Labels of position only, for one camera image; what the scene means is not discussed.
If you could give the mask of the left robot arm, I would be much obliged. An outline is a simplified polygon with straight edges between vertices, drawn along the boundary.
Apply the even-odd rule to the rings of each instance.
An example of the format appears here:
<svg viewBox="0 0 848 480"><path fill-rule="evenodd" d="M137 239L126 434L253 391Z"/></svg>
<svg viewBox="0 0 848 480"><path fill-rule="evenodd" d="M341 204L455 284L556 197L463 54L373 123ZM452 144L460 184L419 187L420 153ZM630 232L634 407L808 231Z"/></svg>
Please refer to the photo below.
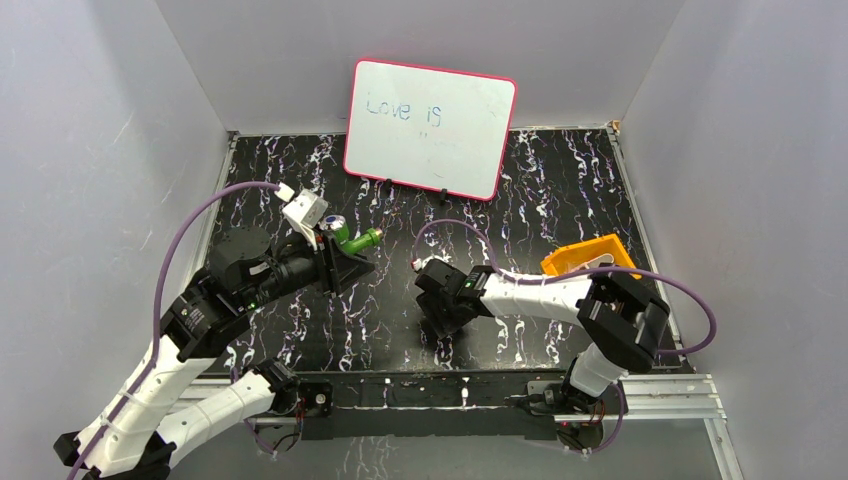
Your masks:
<svg viewBox="0 0 848 480"><path fill-rule="evenodd" d="M249 329L253 311L311 286L343 293L374 270L365 250L382 237L378 229L351 237L337 218L279 246L258 227L227 232L159 316L147 352L100 416L57 438L59 459L86 479L164 479L235 424L264 413L301 417L299 378L279 359L246 367L192 406L176 402Z"/></svg>

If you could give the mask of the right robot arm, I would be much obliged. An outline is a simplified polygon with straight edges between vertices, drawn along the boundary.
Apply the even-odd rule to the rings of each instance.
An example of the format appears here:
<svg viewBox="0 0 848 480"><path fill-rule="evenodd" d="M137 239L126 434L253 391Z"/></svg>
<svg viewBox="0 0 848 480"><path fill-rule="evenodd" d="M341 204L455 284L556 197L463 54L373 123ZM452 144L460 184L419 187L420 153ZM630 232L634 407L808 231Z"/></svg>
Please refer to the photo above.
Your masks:
<svg viewBox="0 0 848 480"><path fill-rule="evenodd" d="M527 315L584 329L591 342L572 361L560 387L512 400L533 415L588 414L622 377L650 372L670 314L660 296L612 264L562 281L501 274L488 265L464 273L435 257L415 260L412 268L420 290L416 301L441 338L478 317Z"/></svg>

